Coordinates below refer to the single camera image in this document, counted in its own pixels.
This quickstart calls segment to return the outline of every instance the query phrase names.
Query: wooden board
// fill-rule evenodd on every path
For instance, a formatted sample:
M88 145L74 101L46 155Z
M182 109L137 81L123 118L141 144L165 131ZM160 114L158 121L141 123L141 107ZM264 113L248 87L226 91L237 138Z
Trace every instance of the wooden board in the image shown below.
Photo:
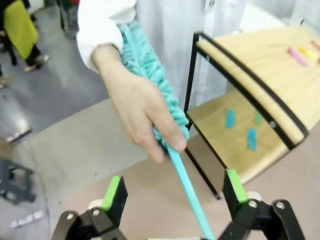
M230 108L236 116L233 128L225 127L226 114ZM255 108L237 90L187 112L227 168L237 171L242 183L264 171L288 151L264 119L261 125L255 124L255 112ZM256 150L247 147L247 131L252 128L257 131Z
M253 33L218 37L216 41L256 73L310 130L320 119L320 64L303 56L308 67L300 65L287 53L289 46L306 47L320 57L311 40L320 44L303 27L282 27ZM294 144L304 138L282 108L246 73L207 41L197 45L218 61L272 115Z

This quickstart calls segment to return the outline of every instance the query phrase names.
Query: yellow-green cloth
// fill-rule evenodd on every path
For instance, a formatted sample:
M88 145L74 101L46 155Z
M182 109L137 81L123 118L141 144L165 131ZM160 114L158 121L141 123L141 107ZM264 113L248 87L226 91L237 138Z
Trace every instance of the yellow-green cloth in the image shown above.
M21 0L14 1L5 9L3 25L21 57L27 59L37 41L38 33Z

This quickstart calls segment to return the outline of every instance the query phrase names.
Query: bolt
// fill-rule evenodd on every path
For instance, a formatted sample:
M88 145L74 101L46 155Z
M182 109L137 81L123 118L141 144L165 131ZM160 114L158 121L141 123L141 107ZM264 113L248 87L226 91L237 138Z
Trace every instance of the bolt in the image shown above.
M98 209L96 209L96 210L93 211L92 215L93 216L97 216L99 213L100 213L100 211Z
M273 129L277 126L275 121L270 121L269 126L272 127Z
M74 214L73 213L69 213L68 216L66 216L66 219L67 220L70 220L74 217Z
M258 204L255 201L251 200L251 201L249 201L249 206L252 208L256 208L256 207L258 207Z
M280 209L284 209L284 208L285 208L285 205L284 205L282 202L278 201L278 202L276 203L276 207L277 207L277 208L280 208Z

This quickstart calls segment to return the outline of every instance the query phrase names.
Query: blue block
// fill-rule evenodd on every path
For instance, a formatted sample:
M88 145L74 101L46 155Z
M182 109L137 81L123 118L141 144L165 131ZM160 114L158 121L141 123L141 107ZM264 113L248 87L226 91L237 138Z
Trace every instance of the blue block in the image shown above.
M225 126L227 128L232 129L235 125L236 125L236 114L235 114L235 111L232 108L230 108L226 113Z
M249 129L246 137L248 148L251 150L257 149L257 130L255 128Z

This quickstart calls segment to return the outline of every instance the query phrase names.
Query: green object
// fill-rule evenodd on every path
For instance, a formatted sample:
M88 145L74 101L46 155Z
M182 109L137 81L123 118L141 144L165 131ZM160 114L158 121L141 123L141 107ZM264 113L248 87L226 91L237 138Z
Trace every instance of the green object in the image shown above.
M114 176L111 180L108 190L105 193L101 208L103 208L106 212L108 212L112 206L120 180L120 176Z
M234 169L227 169L226 173L229 176L229 179L231 181L233 190L235 192L236 198L240 204L244 203L246 200L248 200L248 195L244 189L244 187L241 184L241 181L239 179L239 176Z
M256 111L254 113L254 123L260 126L261 125L261 121L262 121L262 116L258 111Z

